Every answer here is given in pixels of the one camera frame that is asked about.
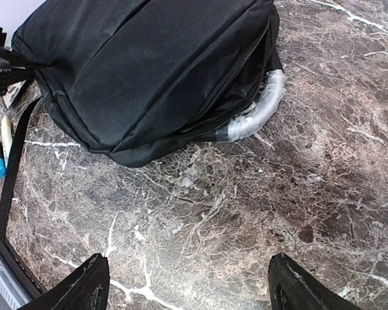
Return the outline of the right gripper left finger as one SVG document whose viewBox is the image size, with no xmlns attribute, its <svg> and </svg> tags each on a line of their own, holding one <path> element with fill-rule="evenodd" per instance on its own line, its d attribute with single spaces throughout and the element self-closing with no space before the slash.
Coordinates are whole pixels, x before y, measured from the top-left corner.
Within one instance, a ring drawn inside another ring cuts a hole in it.
<svg viewBox="0 0 388 310">
<path fill-rule="evenodd" d="M 108 259 L 96 253 L 53 289 L 21 308 L 24 310 L 106 310 L 109 284 Z"/>
</svg>

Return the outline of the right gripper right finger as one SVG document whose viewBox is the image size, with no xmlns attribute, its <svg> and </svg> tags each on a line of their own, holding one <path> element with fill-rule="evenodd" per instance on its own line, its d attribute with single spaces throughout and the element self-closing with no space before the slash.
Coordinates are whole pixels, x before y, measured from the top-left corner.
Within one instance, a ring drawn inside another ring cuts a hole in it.
<svg viewBox="0 0 388 310">
<path fill-rule="evenodd" d="M 268 286 L 272 309 L 359 309 L 327 289 L 285 253 L 271 258 Z"/>
</svg>

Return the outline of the black student backpack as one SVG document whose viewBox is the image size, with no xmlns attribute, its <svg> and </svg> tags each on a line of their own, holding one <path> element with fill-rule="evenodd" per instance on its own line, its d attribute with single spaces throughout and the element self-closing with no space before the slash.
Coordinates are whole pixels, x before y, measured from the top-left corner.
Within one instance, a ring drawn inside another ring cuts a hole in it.
<svg viewBox="0 0 388 310">
<path fill-rule="evenodd" d="M 258 132 L 284 92 L 278 31 L 272 1 L 45 1 L 7 49 L 62 131 L 142 167 Z"/>
</svg>

